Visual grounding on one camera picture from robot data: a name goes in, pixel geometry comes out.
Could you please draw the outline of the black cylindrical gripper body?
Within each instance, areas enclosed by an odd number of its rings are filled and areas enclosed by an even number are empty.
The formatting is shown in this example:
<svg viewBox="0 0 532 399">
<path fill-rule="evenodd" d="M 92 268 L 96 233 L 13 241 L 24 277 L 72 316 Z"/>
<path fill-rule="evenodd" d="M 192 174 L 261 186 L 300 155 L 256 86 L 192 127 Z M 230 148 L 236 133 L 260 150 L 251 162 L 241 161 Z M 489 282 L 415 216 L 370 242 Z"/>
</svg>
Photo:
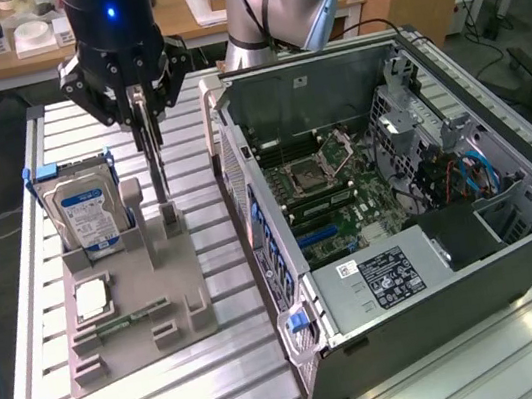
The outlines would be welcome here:
<svg viewBox="0 0 532 399">
<path fill-rule="evenodd" d="M 62 0 L 79 64 L 114 88 L 152 83 L 163 73 L 164 38 L 149 0 Z"/>
</svg>

